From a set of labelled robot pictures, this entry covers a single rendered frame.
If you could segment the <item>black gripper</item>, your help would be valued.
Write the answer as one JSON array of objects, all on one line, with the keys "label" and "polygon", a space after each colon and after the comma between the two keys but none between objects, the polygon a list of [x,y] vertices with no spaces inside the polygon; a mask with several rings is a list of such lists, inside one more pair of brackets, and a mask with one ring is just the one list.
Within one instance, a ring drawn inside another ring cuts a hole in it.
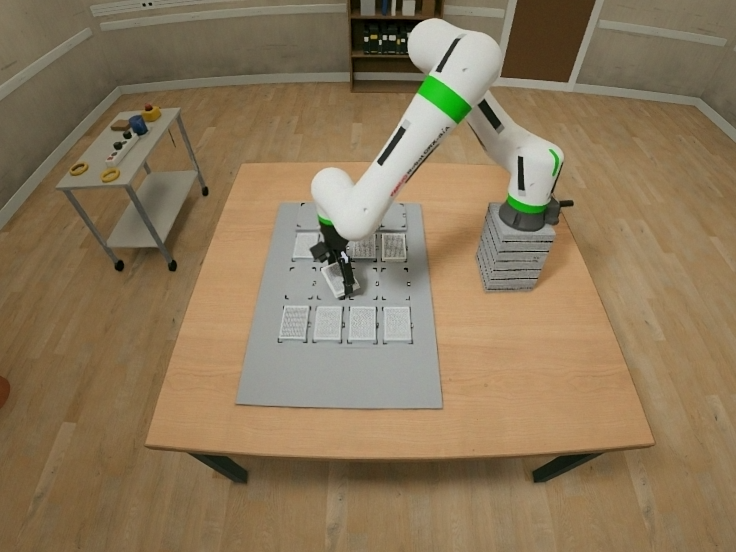
[{"label": "black gripper", "polygon": [[[351,266],[351,259],[350,256],[347,256],[346,253],[346,246],[349,243],[349,240],[346,240],[343,237],[337,239],[327,238],[324,235],[323,237],[325,245],[331,248],[333,251],[328,251],[330,254],[330,256],[328,257],[328,266],[336,262],[339,263],[344,279],[344,281],[342,281],[342,283],[344,284],[344,294],[348,295],[350,293],[353,293],[353,284],[355,283],[355,280]],[[342,257],[342,259],[338,259],[340,257]]]}]

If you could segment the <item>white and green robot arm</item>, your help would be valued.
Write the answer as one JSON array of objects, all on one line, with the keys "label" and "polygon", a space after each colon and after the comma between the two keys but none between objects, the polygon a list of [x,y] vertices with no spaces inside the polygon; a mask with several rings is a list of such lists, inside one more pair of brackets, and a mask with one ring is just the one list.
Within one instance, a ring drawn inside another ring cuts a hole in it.
[{"label": "white and green robot arm", "polygon": [[371,237],[412,175],[464,118],[485,154],[511,174],[501,221],[522,232],[558,225],[561,207],[574,205],[552,196],[564,154],[517,125],[489,91],[502,69],[498,44],[428,19],[411,32],[408,53],[427,78],[375,161],[356,185],[333,167],[312,181],[321,234],[354,242]]}]

